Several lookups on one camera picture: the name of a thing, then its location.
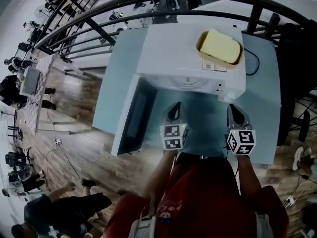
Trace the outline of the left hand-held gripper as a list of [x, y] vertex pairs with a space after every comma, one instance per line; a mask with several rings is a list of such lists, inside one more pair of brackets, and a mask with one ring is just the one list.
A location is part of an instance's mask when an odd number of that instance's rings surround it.
[[182, 123], [183, 104], [176, 102], [170, 105], [162, 115], [160, 137], [164, 150], [182, 150], [188, 135], [188, 126]]

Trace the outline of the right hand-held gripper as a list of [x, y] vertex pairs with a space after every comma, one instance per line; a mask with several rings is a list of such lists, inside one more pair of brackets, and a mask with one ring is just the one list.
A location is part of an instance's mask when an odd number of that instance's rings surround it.
[[233, 155], [250, 155], [256, 145], [256, 132], [250, 118], [239, 106], [229, 104], [227, 129], [230, 130], [227, 144]]

